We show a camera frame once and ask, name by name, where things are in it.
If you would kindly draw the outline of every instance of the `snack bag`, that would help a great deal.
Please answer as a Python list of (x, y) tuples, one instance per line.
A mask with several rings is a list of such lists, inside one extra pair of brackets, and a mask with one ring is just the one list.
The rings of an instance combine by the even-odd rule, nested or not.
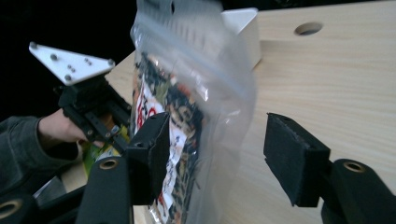
[(243, 42), (214, 2), (138, 0), (137, 8), (131, 138), (150, 116), (171, 116), (167, 175), (147, 223), (218, 223), (256, 100)]
[[(129, 141), (127, 127), (122, 126), (119, 132), (125, 140)], [(120, 153), (110, 144), (104, 144), (102, 147), (98, 147), (92, 143), (85, 142), (79, 147), (83, 151), (82, 162), (84, 164), (83, 167), (87, 178), (94, 163), (101, 160), (102, 158), (120, 156)]]

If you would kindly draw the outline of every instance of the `metal mount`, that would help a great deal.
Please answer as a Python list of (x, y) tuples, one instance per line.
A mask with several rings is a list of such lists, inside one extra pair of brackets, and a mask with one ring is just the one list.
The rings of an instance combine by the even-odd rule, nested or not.
[(111, 59), (55, 49), (35, 42), (30, 43), (29, 50), (66, 86), (108, 73), (116, 65)]

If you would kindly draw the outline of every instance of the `black plastic part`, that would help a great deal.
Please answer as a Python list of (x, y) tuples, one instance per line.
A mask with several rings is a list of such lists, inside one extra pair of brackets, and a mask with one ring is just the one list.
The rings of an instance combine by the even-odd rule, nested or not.
[(396, 197), (369, 166), (335, 161), (331, 181), (347, 223), (396, 223)]
[(169, 114), (149, 117), (126, 151), (134, 205), (150, 205), (161, 193), (169, 160)]
[(91, 168), (76, 223), (133, 223), (129, 195), (127, 161), (123, 157), (97, 161)]
[(76, 222), (85, 186), (74, 189), (39, 207), (40, 221), (50, 224), (71, 224)]
[(27, 193), (8, 195), (0, 200), (0, 224), (40, 224), (37, 212), (35, 198)]
[(326, 202), (323, 203), (320, 215), (323, 224), (347, 224), (345, 217), (334, 212)]
[(329, 148), (294, 120), (269, 113), (263, 153), (292, 205), (318, 206)]
[(64, 114), (85, 133), (90, 141), (105, 141), (122, 152), (100, 122), (104, 114), (111, 114), (119, 126), (130, 126), (131, 106), (108, 84), (106, 74), (93, 77), (72, 86), (59, 88), (58, 105)]

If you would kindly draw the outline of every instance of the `light wooden table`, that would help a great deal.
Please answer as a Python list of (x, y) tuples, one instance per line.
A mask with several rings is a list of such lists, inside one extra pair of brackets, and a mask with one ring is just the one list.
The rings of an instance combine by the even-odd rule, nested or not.
[[(311, 21), (322, 29), (294, 33)], [(262, 11), (258, 22), (257, 107), (221, 224), (321, 223), (321, 203), (292, 207), (264, 161), (267, 112), (299, 122), (332, 150), (331, 161), (371, 166), (395, 194), (396, 2)], [(133, 61), (107, 76), (130, 103)], [(144, 223), (138, 207), (135, 220)]]

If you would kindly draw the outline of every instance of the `human hand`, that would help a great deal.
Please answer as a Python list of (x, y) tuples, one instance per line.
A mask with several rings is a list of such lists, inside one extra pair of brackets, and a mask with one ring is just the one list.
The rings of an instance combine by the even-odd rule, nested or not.
[[(114, 122), (111, 115), (101, 118), (107, 127), (113, 127)], [(62, 109), (44, 117), (38, 123), (38, 138), (44, 150), (54, 147), (62, 142), (73, 143), (77, 141), (88, 141), (84, 132), (69, 118), (64, 115)], [(104, 143), (94, 142), (98, 147)]]

